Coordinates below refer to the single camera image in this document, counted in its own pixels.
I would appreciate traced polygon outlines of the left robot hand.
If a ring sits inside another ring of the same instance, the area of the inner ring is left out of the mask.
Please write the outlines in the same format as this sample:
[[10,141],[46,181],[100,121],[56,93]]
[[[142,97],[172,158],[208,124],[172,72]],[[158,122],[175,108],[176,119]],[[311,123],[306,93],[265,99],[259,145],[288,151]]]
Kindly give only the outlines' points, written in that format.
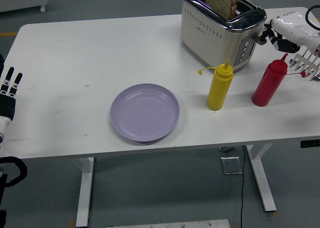
[[14,70],[14,67],[9,68],[0,87],[0,142],[4,140],[6,127],[14,119],[16,108],[15,96],[23,76],[22,73],[18,73],[11,85]]

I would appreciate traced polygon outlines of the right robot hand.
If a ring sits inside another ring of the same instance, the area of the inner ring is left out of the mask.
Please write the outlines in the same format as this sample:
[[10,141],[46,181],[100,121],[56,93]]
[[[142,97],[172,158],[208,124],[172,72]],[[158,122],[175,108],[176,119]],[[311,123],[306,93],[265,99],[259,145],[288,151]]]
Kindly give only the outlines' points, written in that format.
[[309,12],[291,12],[271,19],[256,39],[260,45],[267,41],[280,52],[296,53],[304,46],[311,54],[320,56],[320,28],[309,20]]

